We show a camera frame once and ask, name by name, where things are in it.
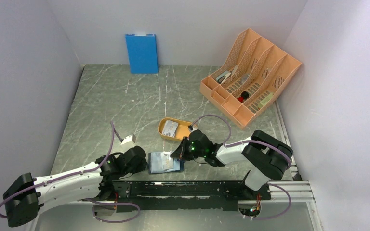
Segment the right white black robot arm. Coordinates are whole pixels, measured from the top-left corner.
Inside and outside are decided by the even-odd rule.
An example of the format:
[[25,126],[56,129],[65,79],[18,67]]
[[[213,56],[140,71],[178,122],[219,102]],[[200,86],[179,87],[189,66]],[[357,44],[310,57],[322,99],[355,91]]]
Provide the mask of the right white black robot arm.
[[264,184],[282,179],[292,165],[293,149],[261,130],[230,144],[213,143],[203,132],[195,130],[183,137],[171,157],[185,161],[200,157],[213,167],[249,161],[253,169],[245,176],[240,191],[244,198],[253,199]]

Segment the orange oval tray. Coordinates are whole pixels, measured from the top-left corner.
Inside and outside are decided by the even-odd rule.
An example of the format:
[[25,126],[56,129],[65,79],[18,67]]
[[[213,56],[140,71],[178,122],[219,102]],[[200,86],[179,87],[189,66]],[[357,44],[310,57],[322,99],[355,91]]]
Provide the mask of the orange oval tray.
[[[168,137],[168,136],[164,136],[161,134],[166,120],[172,120],[179,124],[175,137]],[[158,126],[158,133],[163,139],[171,140],[171,141],[181,141],[183,137],[189,136],[190,132],[187,126],[191,124],[192,123],[188,121],[182,121],[182,120],[166,117],[166,118],[161,119],[159,126]]]

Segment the navy blue card holder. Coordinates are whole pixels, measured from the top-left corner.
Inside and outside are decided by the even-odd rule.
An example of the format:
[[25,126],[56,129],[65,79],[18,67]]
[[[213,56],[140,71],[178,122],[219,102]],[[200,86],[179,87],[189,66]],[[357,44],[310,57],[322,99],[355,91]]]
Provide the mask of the navy blue card holder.
[[176,173],[184,171],[184,163],[171,157],[169,152],[150,152],[148,153],[148,172],[149,174]]

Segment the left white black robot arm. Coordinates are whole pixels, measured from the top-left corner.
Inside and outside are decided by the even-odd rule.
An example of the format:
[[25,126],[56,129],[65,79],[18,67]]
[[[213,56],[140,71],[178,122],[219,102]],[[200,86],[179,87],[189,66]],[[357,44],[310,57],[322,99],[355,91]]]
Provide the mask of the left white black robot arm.
[[147,167],[146,152],[134,146],[124,153],[102,156],[78,169],[44,177],[20,175],[3,194],[3,217],[11,228],[25,225],[39,214],[69,202],[122,197],[127,188],[114,181]]

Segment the silver VIP card stack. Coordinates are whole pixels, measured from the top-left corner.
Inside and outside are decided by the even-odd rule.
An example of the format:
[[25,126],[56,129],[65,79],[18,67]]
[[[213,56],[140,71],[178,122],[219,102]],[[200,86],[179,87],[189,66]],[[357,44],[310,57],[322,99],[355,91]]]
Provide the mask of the silver VIP card stack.
[[175,137],[178,126],[179,124],[177,122],[166,120],[161,134],[168,137]]

